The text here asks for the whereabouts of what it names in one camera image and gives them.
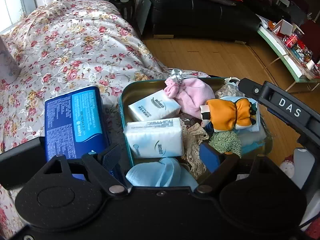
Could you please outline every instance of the window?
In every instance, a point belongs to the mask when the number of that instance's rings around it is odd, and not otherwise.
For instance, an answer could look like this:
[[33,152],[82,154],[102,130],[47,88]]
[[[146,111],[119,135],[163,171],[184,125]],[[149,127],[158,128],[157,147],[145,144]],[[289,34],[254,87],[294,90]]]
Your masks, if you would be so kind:
[[20,20],[35,8],[34,0],[0,0],[0,34],[10,32]]

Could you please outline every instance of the metal tray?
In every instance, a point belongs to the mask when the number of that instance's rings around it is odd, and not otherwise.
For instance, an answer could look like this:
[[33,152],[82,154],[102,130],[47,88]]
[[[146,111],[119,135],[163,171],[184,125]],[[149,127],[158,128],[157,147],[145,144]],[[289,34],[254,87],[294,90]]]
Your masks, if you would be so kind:
[[[213,78],[200,78],[200,79],[203,82],[207,83],[212,88],[213,91],[217,91],[224,85],[224,78],[213,77]],[[128,122],[133,122],[129,114],[128,105],[131,105],[134,102],[137,102],[138,100],[146,96],[149,96],[161,89],[164,89],[166,87],[164,81],[165,79],[137,81],[127,85],[124,88],[123,93],[120,96],[120,102],[119,102],[121,122],[122,122],[123,129],[126,127]],[[266,125],[263,119],[261,119],[261,124],[262,124],[262,127],[264,127],[265,132],[267,134],[267,137],[265,138],[265,145],[255,149],[252,152],[245,154],[243,158],[254,158],[254,156],[257,154],[266,155],[271,151],[272,137],[268,129],[266,128]],[[131,167],[141,162],[154,162],[159,160],[159,158],[135,159],[131,153],[131,149],[127,143],[126,138],[125,138],[125,143],[127,146],[128,157],[129,157]]]

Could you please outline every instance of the sofa foot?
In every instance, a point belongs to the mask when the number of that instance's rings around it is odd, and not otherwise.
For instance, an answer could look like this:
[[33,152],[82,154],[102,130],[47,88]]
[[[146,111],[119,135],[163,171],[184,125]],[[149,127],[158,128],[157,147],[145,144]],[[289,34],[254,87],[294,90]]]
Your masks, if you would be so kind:
[[174,35],[170,35],[170,34],[156,34],[153,35],[154,39],[173,39]]
[[244,41],[235,41],[235,43],[241,44],[241,45],[246,45],[246,42],[244,42]]

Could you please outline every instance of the screw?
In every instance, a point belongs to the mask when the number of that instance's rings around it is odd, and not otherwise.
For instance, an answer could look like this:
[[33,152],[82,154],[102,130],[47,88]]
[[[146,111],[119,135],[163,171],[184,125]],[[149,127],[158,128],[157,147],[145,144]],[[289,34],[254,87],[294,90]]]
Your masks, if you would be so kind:
[[34,240],[32,236],[26,235],[23,240]]
[[125,191],[125,187],[121,185],[113,185],[109,188],[109,191],[113,194],[121,194]]
[[210,193],[212,190],[213,190],[212,187],[209,185],[200,185],[197,187],[197,191],[201,194]]
[[163,197],[165,194],[166,194],[166,192],[162,190],[162,191],[157,192],[156,195],[157,195],[158,197]]

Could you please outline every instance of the orange cloth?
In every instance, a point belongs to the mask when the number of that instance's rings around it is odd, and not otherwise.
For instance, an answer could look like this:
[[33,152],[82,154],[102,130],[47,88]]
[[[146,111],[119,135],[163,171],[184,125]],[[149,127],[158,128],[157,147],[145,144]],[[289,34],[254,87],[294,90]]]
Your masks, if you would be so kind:
[[252,125],[251,103],[247,98],[241,98],[236,103],[222,99],[210,99],[207,105],[210,109],[210,121],[215,130],[229,131],[236,124],[242,127]]

